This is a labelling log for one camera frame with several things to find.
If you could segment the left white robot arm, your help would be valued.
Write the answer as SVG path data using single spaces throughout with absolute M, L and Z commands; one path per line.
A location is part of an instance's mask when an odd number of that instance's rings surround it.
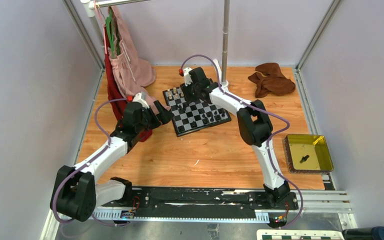
M 158 100 L 153 103 L 157 109 L 154 112 L 145 97 L 144 92 L 128 97 L 115 130 L 105 133 L 107 141 L 82 162 L 74 166 L 64 165 L 58 170 L 50 200 L 50 209 L 58 222 L 84 222 L 93 216 L 97 207 L 112 201 L 122 207 L 132 203 L 134 197 L 130 181 L 120 177 L 113 177 L 103 184 L 97 181 L 140 142 L 143 133 L 173 119 L 173 113 Z

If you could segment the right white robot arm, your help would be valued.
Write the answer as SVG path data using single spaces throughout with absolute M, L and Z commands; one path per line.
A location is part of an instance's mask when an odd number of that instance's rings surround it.
M 231 93 L 208 78 L 201 67 L 179 70 L 180 85 L 188 102 L 202 100 L 235 115 L 242 140 L 253 149 L 263 174 L 264 201 L 272 209 L 297 209 L 296 197 L 279 169 L 274 153 L 273 125 L 262 101 L 250 101 Z

